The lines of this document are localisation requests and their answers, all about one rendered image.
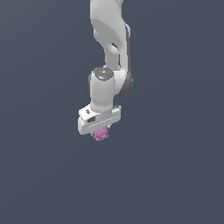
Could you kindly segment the small pink object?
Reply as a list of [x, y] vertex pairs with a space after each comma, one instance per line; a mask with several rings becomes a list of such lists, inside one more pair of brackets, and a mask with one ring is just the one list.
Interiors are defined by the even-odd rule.
[[108, 136], [109, 136], [109, 130], [107, 126], [94, 131], [94, 139], [96, 141], [104, 140]]

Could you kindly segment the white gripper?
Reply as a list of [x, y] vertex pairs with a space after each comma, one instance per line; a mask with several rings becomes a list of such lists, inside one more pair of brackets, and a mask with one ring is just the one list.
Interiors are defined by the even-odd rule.
[[90, 105], [79, 110], [78, 131], [81, 135], [93, 133], [103, 127], [110, 127], [121, 119], [120, 105], [115, 105], [108, 111], [97, 112]]

